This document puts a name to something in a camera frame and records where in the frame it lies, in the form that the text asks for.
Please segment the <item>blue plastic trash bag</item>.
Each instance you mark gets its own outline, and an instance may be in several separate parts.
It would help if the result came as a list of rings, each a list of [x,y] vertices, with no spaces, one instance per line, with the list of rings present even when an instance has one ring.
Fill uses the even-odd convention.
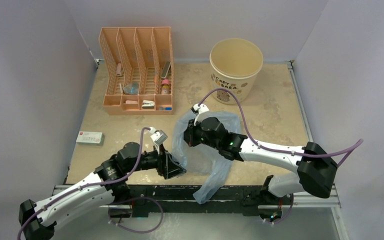
[[[195,201],[202,205],[208,202],[225,184],[233,162],[225,159],[216,149],[207,145],[200,144],[195,147],[189,147],[184,141],[183,133],[188,126],[189,120],[194,118],[195,114],[189,110],[175,123],[171,154],[187,172],[207,175],[199,190],[193,193]]]

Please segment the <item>beige capybara trash bin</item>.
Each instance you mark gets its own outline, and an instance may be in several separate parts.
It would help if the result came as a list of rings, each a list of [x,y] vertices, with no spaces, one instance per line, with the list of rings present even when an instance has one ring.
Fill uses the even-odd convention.
[[[209,62],[211,95],[227,105],[235,104],[234,98],[247,98],[261,71],[264,57],[252,42],[242,38],[219,41],[211,49]]]

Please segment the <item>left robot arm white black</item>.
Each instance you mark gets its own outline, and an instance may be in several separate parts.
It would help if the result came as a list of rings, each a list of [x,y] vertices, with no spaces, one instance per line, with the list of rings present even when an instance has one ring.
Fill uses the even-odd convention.
[[[93,172],[64,191],[44,200],[28,199],[20,204],[18,237],[27,240],[49,240],[55,231],[81,215],[100,206],[122,205],[131,198],[127,175],[156,169],[164,179],[186,173],[163,145],[153,151],[142,151],[137,142],[128,142]]]

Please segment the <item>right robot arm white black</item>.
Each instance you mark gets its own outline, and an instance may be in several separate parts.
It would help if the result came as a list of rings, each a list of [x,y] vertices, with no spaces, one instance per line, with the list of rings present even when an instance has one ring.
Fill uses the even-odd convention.
[[[288,170],[288,174],[266,178],[260,196],[268,204],[293,193],[307,192],[322,199],[331,195],[338,165],[314,142],[306,146],[274,144],[275,150],[270,151],[262,147],[262,141],[229,132],[216,117],[189,120],[183,139],[189,147],[206,145],[230,161],[259,162]]]

